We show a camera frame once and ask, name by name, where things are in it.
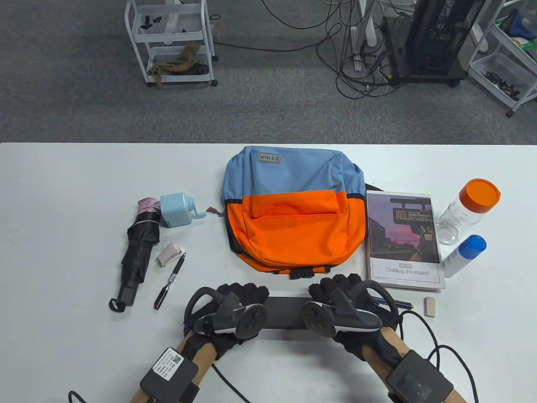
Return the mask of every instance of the backpack logo patch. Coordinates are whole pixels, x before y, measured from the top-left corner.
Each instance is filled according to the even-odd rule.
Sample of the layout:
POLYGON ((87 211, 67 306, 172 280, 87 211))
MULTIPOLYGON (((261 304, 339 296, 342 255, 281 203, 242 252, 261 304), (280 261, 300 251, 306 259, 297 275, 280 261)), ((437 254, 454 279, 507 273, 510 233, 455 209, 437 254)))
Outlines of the backpack logo patch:
POLYGON ((257 161, 270 162, 272 164, 281 164, 281 155, 270 154, 270 153, 259 153, 257 154, 257 161))

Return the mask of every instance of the white table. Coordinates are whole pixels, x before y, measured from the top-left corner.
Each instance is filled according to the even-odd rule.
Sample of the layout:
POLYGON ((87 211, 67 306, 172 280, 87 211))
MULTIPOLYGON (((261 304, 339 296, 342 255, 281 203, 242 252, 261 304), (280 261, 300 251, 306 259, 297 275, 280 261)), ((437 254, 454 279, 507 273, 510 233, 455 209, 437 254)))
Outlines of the white table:
MULTIPOLYGON (((159 354, 182 339, 186 302, 201 286, 255 282, 273 295, 304 295, 311 279, 258 273, 228 247, 222 219, 161 229, 153 257, 179 241, 188 258, 160 311, 153 301, 171 268, 154 259, 134 306, 117 295, 126 229, 137 200, 187 192, 200 208, 221 208, 227 161, 243 145, 0 145, 0 373, 3 401, 60 403, 75 389, 89 403, 128 402, 159 354)), ((385 190, 433 195, 443 208, 472 177, 490 179, 502 200, 479 224, 488 250, 447 282, 428 319, 440 343, 466 360, 482 402, 533 401, 537 394, 534 299, 537 148, 531 146, 331 145, 385 190)), ((334 273, 364 274, 364 248, 334 273)), ((394 291, 423 312, 424 295, 394 291)), ((427 354, 416 318, 405 341, 427 354)), ((263 331, 218 363, 254 403, 387 402, 367 364, 330 339, 305 331, 263 331)), ((472 401, 463 368, 448 351, 441 370, 472 401)), ((196 402, 239 402, 209 371, 196 402)))

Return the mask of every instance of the hand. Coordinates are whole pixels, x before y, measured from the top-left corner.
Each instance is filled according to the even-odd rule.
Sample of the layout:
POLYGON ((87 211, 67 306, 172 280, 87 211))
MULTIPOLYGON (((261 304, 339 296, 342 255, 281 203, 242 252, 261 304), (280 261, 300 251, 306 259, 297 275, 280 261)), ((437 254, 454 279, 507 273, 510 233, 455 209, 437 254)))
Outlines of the hand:
MULTIPOLYGON (((248 283, 246 285, 240 285, 239 283, 233 283, 231 285, 223 284, 216 290, 223 296, 226 296, 229 293, 235 294, 243 306, 251 304, 263 304, 269 297, 269 290, 267 287, 256 287, 255 284, 252 283, 248 283)), ((184 321, 185 336, 193 329, 194 323, 199 318, 211 313, 215 313, 218 307, 218 302, 212 300, 198 311, 186 315, 184 321)), ((212 343, 216 349, 216 359, 218 360, 235 344, 242 344, 245 341, 246 340, 244 339, 237 338, 234 333, 214 334, 212 336, 194 333, 185 344, 183 355, 188 359, 192 359, 196 355, 196 352, 203 347, 204 344, 212 343)))
MULTIPOLYGON (((348 277, 345 277, 342 274, 337 274, 334 278, 325 277, 321 279, 320 283, 312 284, 309 287, 308 292, 314 301, 333 305, 333 301, 330 299, 330 293, 335 288, 339 287, 343 292, 348 293, 355 285, 361 282, 362 279, 357 274, 351 274, 348 277)), ((377 305, 367 291, 359 293, 355 297, 353 303, 358 309, 376 314, 381 319, 383 326, 391 327, 393 330, 396 329, 400 317, 377 305)), ((341 343, 343 347, 345 347, 345 350, 364 361, 361 352, 362 346, 364 344, 379 342, 379 337, 382 338, 380 332, 338 332, 333 339, 336 342, 341 343)))

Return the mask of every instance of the plastic bottle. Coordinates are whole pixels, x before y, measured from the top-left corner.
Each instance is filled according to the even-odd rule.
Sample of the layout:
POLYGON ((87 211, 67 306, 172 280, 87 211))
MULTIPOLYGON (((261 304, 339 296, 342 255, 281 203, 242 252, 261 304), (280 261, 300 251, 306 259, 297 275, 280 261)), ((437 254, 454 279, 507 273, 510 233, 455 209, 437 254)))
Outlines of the plastic bottle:
POLYGON ((446 278, 453 277, 486 248, 485 239, 479 235, 470 235, 442 261, 444 276, 446 278))
POLYGON ((485 179, 472 179, 436 220, 436 235, 440 243, 453 245, 477 224, 483 215, 500 200, 501 193, 485 179))

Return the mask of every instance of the orange lid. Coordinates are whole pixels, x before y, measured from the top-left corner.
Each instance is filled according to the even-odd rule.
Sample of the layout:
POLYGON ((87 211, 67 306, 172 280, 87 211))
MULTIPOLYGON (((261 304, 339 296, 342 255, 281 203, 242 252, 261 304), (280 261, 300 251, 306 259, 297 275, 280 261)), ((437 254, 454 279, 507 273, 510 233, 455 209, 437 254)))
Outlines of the orange lid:
POLYGON ((472 179, 459 192, 459 199, 468 210, 483 214, 498 204, 501 195, 494 183, 472 179))

